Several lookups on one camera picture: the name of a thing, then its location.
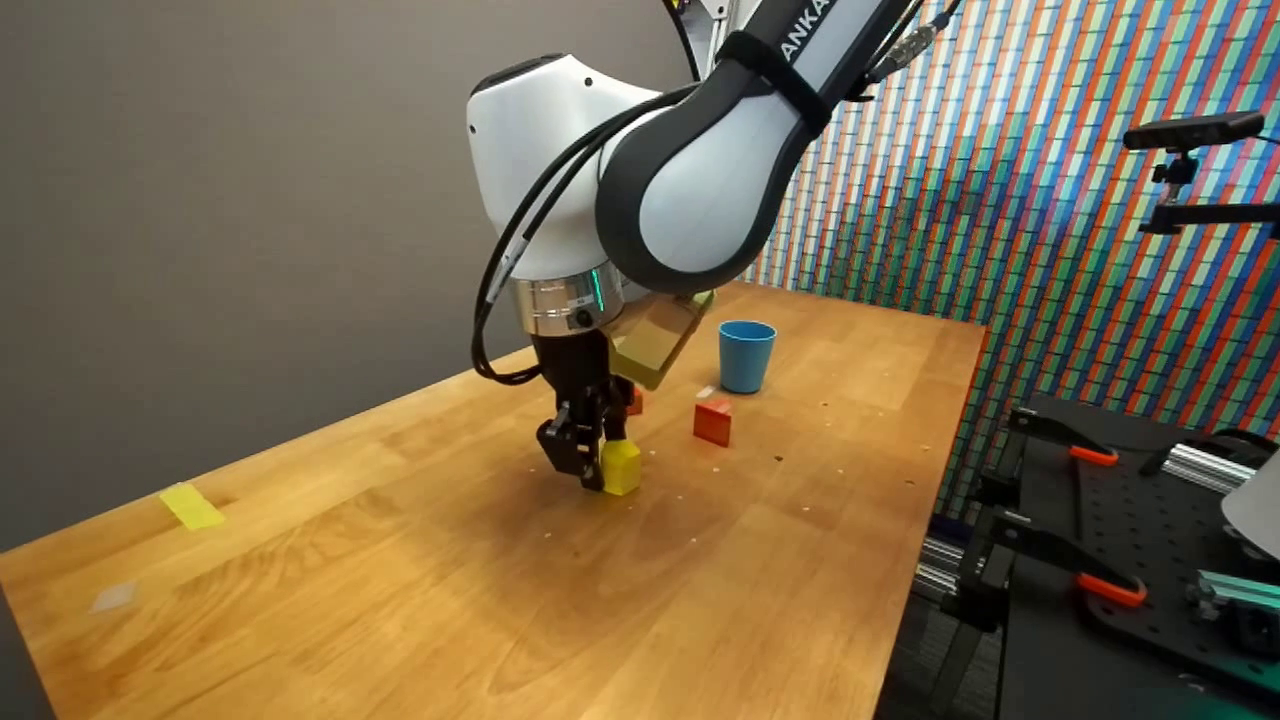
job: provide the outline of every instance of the yellow block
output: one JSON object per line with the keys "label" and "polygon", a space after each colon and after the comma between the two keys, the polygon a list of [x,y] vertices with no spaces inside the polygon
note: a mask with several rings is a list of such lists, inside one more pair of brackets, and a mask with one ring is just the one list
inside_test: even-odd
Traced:
{"label": "yellow block", "polygon": [[600,473],[603,473],[603,498],[633,498],[639,485],[639,445],[603,441]]}
{"label": "yellow block", "polygon": [[173,485],[159,492],[159,505],[188,529],[220,529],[224,512],[209,505],[197,485]]}

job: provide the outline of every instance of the patterned backdrop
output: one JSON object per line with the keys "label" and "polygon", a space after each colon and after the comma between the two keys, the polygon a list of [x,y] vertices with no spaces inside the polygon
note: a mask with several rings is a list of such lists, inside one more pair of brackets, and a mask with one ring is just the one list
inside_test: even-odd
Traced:
{"label": "patterned backdrop", "polygon": [[[1280,0],[969,0],[874,104],[836,112],[749,280],[991,328],[950,518],[1036,391],[1280,438],[1280,244],[1143,236],[1164,157],[1118,147],[1127,126],[1233,107],[1280,138]],[[1198,153],[1185,199],[1280,199],[1280,147]]]}

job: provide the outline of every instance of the robot logo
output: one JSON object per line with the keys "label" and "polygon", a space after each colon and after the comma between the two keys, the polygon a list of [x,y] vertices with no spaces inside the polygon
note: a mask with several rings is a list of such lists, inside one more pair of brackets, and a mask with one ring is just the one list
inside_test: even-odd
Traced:
{"label": "robot logo", "polygon": [[806,0],[806,10],[801,11],[801,20],[786,28],[785,42],[785,59],[795,66],[795,55],[803,53],[806,37],[814,32],[814,26],[832,11],[836,0]]}

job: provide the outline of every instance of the background wall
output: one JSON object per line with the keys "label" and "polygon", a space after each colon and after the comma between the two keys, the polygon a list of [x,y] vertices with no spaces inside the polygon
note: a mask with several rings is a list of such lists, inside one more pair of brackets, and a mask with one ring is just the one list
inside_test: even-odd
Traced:
{"label": "background wall", "polygon": [[463,370],[467,87],[655,0],[3,0],[0,550]]}
{"label": "background wall", "polygon": [[[874,97],[806,153],[749,276],[991,328],[948,512],[1036,391],[1280,438],[1280,244],[1143,236],[1158,153],[1118,147],[1233,107],[1280,138],[1280,0],[969,0]],[[1189,195],[1280,199],[1280,147],[1198,153]]]}

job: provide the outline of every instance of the blue cup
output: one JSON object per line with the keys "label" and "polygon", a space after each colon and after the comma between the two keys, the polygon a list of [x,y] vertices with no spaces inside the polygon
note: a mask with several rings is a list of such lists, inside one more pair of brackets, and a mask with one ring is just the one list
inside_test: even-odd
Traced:
{"label": "blue cup", "polygon": [[720,325],[720,390],[737,398],[757,398],[767,372],[774,328],[759,321]]}

